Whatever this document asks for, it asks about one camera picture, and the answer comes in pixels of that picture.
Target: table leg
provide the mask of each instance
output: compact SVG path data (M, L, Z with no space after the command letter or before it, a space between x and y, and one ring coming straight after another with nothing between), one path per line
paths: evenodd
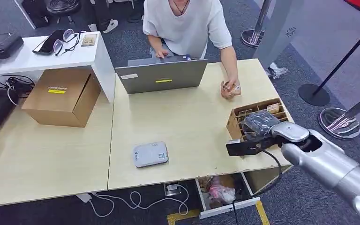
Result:
M116 73L105 47L103 37L98 36L97 49L92 69L109 102L114 101Z

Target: black stanchion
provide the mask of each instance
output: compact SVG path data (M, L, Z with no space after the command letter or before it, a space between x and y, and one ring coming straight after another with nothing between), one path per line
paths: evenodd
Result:
M315 106L324 106L327 105L330 101L329 94L323 89L324 85L329 81L329 79L337 72L337 70L343 65L343 63L350 57L350 55L358 48L360 45L360 39L352 47L352 49L345 55L345 57L340 61L340 63L332 70L328 77L317 86L315 84L304 84L299 88L299 95L305 102L310 105Z

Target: stanchion base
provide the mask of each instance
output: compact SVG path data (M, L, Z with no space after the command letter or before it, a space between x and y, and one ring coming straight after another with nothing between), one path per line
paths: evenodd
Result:
M318 86L315 84L303 84L299 87L299 95L300 98L303 99L310 105L315 106L324 106L327 105L330 101L329 94L321 89L316 95L313 96L315 90L317 90Z
M252 39L252 35L253 35L253 32L255 30L254 29L251 29L251 30L245 30L241 33L241 42L244 44L244 45L247 45L249 47L252 47L252 48L257 48L263 38L263 35L264 35L264 31L260 31L260 36L259 36L259 39L257 40L257 43L256 44L253 44L250 40Z
M353 117L343 126L330 131L327 127L347 111L339 108L326 108L318 116L319 125L331 136L338 139L351 139L360 134L360 123Z

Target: small card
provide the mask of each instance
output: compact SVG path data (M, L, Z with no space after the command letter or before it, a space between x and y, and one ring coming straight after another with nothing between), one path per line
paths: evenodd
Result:
M120 77L122 78L122 80L126 80L126 79L131 79L131 78L137 78L139 76L137 74L129 74L129 75L123 75Z
M86 34L83 36L81 47L94 46L96 43L97 34Z

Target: person's hand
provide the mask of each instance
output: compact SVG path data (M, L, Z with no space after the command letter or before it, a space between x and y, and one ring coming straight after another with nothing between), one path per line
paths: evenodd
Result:
M224 81L221 82L220 93L221 93L221 96L226 99L230 99L236 95L240 95L241 87L240 87L240 83L239 83L238 79L233 78L227 82L224 82Z
M163 59L163 58L165 58L165 56L168 55L168 53L169 52L166 49L162 48L160 50L155 51L155 56L157 58L162 58Z

